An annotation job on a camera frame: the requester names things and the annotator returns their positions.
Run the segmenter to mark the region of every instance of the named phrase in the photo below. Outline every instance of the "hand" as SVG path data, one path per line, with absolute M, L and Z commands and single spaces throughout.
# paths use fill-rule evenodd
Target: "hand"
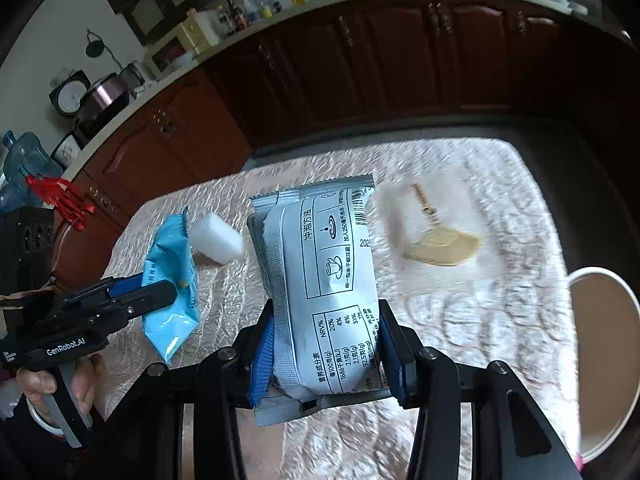
M 78 398 L 78 407 L 82 413 L 89 413 L 94 404 L 95 387 L 101 377 L 106 375 L 107 367 L 100 354 L 81 357 L 76 365 L 76 373 L 71 379 L 71 391 Z M 56 380 L 46 371 L 31 372 L 20 368 L 17 373 L 18 386 L 24 396 L 37 410 L 43 420 L 55 426 L 53 417 L 44 403 L 42 396 L 56 391 Z

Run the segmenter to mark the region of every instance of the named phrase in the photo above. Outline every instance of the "red cloth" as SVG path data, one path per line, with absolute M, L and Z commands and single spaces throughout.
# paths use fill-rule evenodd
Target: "red cloth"
M 38 178 L 28 175 L 25 180 L 29 189 L 44 203 L 55 207 L 60 216 L 74 229 L 78 231 L 84 229 L 86 213 L 93 213 L 95 206 L 85 201 L 83 191 L 64 178 Z

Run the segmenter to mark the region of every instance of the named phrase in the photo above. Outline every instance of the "white bangle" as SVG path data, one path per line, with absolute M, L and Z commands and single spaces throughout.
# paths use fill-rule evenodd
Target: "white bangle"
M 53 426 L 50 426 L 42 419 L 42 417 L 40 416 L 38 411 L 33 407 L 33 404 L 31 404 L 31 401 L 29 399 L 25 397 L 25 400 L 27 401 L 27 406 L 29 407 L 29 413 L 31 413 L 31 418 L 33 418 L 33 420 L 35 420 L 36 423 L 41 428 L 49 431 L 49 433 L 54 434 L 55 436 L 61 436 L 62 438 L 65 437 L 65 433 L 60 428 L 54 428 Z

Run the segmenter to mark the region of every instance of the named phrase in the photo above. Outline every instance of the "metal screw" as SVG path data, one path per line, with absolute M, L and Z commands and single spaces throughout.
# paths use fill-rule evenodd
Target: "metal screw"
M 438 351 L 430 346 L 420 348 L 420 357 L 424 359 L 435 359 L 438 357 Z
M 504 375 L 509 371 L 509 367 L 507 366 L 507 363 L 503 361 L 494 361 L 491 363 L 491 370 L 497 374 Z
M 146 369 L 146 373 L 152 377 L 159 377 L 164 374 L 164 365 L 160 363 L 153 363 Z
M 218 350 L 218 359 L 221 361 L 231 361 L 236 357 L 236 349 L 232 346 L 225 346 Z

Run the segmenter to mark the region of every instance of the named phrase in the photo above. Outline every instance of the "tiled floor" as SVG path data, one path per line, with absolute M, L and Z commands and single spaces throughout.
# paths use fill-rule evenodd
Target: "tiled floor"
M 345 137 L 251 159 L 247 169 L 365 144 L 438 137 L 490 137 L 510 142 L 542 190 L 558 229 L 567 271 L 587 266 L 606 267 L 622 276 L 636 294 L 640 294 L 638 232 L 593 153 L 565 123 L 527 121 L 497 126 L 439 126 Z M 636 447 L 638 435 L 640 410 L 636 409 L 616 443 L 589 464 L 583 476 L 604 478 L 605 472 L 610 475 L 613 470 L 620 470 Z

